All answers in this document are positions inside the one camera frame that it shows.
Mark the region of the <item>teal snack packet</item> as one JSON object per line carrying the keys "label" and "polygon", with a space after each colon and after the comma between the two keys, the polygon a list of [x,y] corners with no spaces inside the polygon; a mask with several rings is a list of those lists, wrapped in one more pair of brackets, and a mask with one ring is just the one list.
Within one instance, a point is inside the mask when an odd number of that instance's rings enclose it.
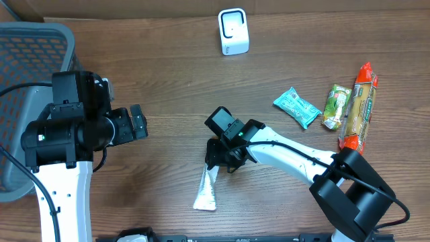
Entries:
{"label": "teal snack packet", "polygon": [[319,109],[302,99],[293,87],[275,99],[273,104],[293,117],[303,129],[307,129],[316,117],[322,114]]}

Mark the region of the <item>green tea packet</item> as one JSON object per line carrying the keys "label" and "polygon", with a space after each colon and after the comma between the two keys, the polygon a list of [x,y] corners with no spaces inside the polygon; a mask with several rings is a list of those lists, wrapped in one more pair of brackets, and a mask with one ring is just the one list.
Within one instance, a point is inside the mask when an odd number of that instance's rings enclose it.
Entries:
{"label": "green tea packet", "polygon": [[352,90],[334,84],[330,90],[323,112],[322,124],[330,130],[337,130],[343,121]]}

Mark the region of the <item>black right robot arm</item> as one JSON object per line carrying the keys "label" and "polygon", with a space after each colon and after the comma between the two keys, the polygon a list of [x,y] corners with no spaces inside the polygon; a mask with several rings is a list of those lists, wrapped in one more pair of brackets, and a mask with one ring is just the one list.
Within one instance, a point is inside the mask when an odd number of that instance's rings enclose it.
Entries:
{"label": "black right robot arm", "polygon": [[304,182],[329,222],[333,241],[369,241],[395,194],[357,151],[322,151],[292,141],[250,119],[234,118],[223,106],[205,121],[206,164],[233,173],[247,161],[280,169]]}

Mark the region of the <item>white tube gold cap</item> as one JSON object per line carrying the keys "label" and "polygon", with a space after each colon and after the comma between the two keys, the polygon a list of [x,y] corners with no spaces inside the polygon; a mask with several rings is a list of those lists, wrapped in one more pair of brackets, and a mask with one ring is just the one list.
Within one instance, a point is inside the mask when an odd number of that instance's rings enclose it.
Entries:
{"label": "white tube gold cap", "polygon": [[200,180],[200,185],[196,199],[193,204],[195,210],[216,210],[216,195],[215,195],[215,182],[218,176],[219,166],[208,169],[205,164]]}

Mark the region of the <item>orange spaghetti packet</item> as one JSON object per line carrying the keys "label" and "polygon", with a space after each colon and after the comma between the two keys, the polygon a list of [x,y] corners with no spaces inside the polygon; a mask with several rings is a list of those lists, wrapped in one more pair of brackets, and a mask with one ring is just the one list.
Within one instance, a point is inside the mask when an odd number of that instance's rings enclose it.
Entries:
{"label": "orange spaghetti packet", "polygon": [[378,76],[371,62],[364,64],[356,77],[339,135],[341,149],[347,147],[363,154],[376,100]]}

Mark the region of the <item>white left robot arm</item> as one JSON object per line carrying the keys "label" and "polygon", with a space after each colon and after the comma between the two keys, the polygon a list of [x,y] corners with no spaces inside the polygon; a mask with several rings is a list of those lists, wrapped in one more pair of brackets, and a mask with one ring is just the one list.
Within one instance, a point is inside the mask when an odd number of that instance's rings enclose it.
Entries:
{"label": "white left robot arm", "polygon": [[21,135],[36,181],[43,241],[92,241],[93,154],[148,136],[138,104],[112,109],[107,79],[89,71],[52,75],[53,102]]}

